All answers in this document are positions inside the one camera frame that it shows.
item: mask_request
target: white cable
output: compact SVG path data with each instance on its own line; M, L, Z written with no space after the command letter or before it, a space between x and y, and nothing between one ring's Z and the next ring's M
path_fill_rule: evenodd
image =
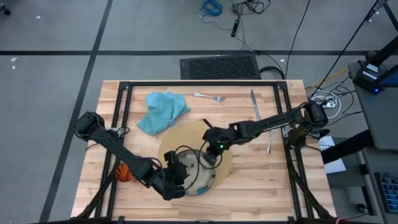
M318 96L316 94L316 92L318 92L318 91L325 92L325 93L327 93L328 95L331 95L331 96L328 96L328 97L323 96L323 95ZM338 110L333 116L328 117L328 119L335 118L340 113L340 110L341 110L341 100L340 100L340 98L337 97L334 93L326 91L326 90L317 90L317 91L315 91L315 93L313 94L313 97L311 98L312 101L314 101L315 99L319 99L321 101L323 101L323 100L329 101L329 99L331 99L331 98L334 98L334 104L337 104L337 102L338 102Z

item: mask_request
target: knife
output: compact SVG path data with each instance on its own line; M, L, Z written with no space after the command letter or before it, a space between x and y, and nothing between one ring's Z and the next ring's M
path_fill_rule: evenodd
M261 118L260 118L259 108L257 106L256 96L254 96L254 90L250 90L250 95L251 95L251 101L254 104L254 110L256 111L257 120L259 121L261 120Z

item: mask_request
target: yellow cable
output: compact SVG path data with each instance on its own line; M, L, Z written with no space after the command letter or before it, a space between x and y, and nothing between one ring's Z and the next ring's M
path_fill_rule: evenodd
M338 73L332 75L331 77L327 78L327 79L325 80L325 82L328 81L328 80L331 80L332 78L336 78L336 77L338 77L338 76L340 76L340 75L342 75L342 74L344 74L344 73L346 73L346 72L348 72L348 68L346 68L346 69L344 69L344 70L342 70L342 71L340 71L340 72L338 72ZM310 90L312 90L313 88L318 87L318 85L320 85L320 84L321 84L321 82L319 82L319 83L317 83L317 84L315 84L315 85L309 87L309 88L308 88L307 90L305 90L305 91L310 91Z

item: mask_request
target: metal utensil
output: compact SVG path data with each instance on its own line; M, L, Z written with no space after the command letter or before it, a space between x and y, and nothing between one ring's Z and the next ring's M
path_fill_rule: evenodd
M256 96L254 95L254 90L250 90L250 95L251 95L251 101L254 104L254 110L256 111L257 120L259 121L261 120L261 118L260 118L259 108L257 106ZM272 135L274 134L274 132L275 130L269 131L269 143L266 151L267 155L271 154Z
M194 96L199 96L199 97L211 98L211 99L213 99L213 100L215 100L217 102L222 102L222 101L225 100L225 96L208 96L208 95L203 95L203 94L200 94L200 93L194 93L193 95Z

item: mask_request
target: gray floor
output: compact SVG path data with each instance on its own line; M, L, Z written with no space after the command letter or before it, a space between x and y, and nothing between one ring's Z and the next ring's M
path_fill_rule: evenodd
M224 13L204 19L229 28L235 16L228 10L228 0L220 2L224 4ZM312 1L294 50L341 50L373 2ZM91 50L107 0L8 0L5 3L12 16L0 14L0 51ZM239 50L242 44L230 38L228 31L200 21L200 3L114 0L99 49ZM306 3L307 0L272 1L265 13L244 17L248 45L259 50L289 50ZM398 3L390 1L390 6L398 15ZM371 23L362 27L348 50L379 49L396 35L382 9ZM0 56L0 123L3 125L0 223L39 220L89 57ZM179 59L187 57L196 56L97 56L80 113L95 110L103 80L180 79ZM285 68L286 55L273 57L278 62L284 59L280 64ZM293 55L288 78L301 79L306 86L318 83L335 59L336 56ZM344 56L333 72L359 59L362 57ZM389 60L396 63L398 57ZM257 61L260 67L274 65L265 56L258 56ZM333 82L345 77L347 75L342 75ZM278 76L263 73L262 78ZM353 89L350 80L345 86ZM350 96L341 100L343 108L351 102ZM355 96L350 111L359 110ZM337 137L350 137L366 128L361 114L330 126L331 134ZM73 139L50 220L70 216L85 147L83 141ZM351 215L351 202L341 196L346 191L332 191L338 215L345 217ZM351 197L359 197L358 191L348 192Z

